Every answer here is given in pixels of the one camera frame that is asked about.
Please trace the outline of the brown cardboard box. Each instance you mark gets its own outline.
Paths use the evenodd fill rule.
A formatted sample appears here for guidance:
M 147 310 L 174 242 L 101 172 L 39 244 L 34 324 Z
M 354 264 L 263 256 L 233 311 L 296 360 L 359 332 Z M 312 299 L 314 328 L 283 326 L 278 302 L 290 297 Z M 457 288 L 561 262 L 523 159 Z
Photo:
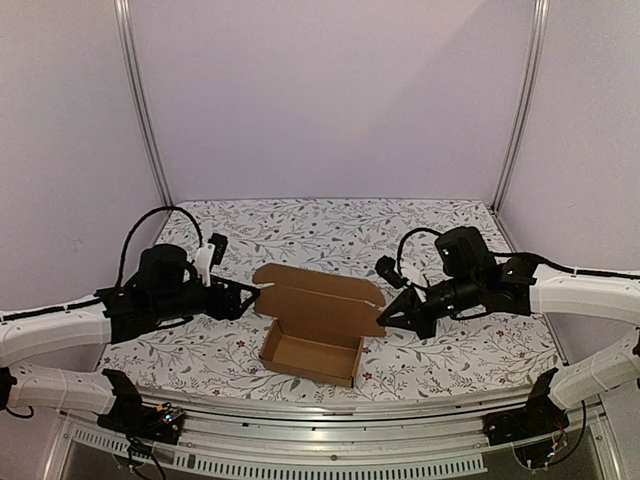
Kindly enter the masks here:
M 260 360 L 273 372 L 352 389 L 364 340 L 383 337 L 386 306 L 372 282 L 270 263 L 252 277 L 254 311 L 272 319 Z

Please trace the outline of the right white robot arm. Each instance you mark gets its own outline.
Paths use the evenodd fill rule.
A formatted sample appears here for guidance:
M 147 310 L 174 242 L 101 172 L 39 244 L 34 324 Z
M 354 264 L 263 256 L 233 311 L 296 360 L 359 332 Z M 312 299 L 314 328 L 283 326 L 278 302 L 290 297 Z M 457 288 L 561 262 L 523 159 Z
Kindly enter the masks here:
M 380 314 L 382 327 L 434 337 L 437 322 L 490 314 L 563 316 L 627 326 L 624 336 L 586 358 L 541 374 L 517 415 L 517 427 L 537 436 L 556 415 L 581 401 L 639 378 L 639 273 L 570 267 L 532 252 L 497 252 L 471 226 L 434 231 L 444 280 L 431 283 L 403 260 L 404 235 L 376 273 L 398 290 Z

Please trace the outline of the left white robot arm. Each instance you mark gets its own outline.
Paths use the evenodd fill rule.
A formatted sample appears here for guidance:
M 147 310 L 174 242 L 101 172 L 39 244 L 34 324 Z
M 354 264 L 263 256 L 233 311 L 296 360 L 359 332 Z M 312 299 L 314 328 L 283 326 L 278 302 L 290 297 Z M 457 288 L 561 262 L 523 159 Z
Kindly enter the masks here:
M 121 371 L 74 372 L 30 358 L 76 346 L 116 345 L 185 325 L 198 315 L 237 320 L 258 299 L 258 288 L 211 273 L 221 254 L 212 244 L 194 260 L 176 245 L 143 251 L 124 284 L 46 308 L 1 316 L 1 407 L 75 409 L 110 415 L 128 434 L 148 426 L 148 412 Z

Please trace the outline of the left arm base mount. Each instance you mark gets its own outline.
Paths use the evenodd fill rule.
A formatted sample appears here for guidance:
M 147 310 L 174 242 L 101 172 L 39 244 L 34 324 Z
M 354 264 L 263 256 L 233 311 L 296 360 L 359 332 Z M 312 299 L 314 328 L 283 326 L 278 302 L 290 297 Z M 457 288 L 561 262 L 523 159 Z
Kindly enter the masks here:
M 137 388 L 123 372 L 103 369 L 102 375 L 109 380 L 115 401 L 106 414 L 97 416 L 100 427 L 130 437 L 178 444 L 186 419 L 183 408 L 171 402 L 145 406 Z

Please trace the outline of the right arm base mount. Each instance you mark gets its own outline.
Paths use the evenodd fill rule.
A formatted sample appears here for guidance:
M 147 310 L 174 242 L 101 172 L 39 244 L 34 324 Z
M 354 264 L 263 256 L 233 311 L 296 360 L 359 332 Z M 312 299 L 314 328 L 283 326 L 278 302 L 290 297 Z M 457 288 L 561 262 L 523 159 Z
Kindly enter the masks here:
M 551 380 L 557 372 L 553 368 L 540 375 L 522 407 L 482 417 L 482 431 L 491 446 L 550 434 L 569 426 L 566 409 L 549 398 Z

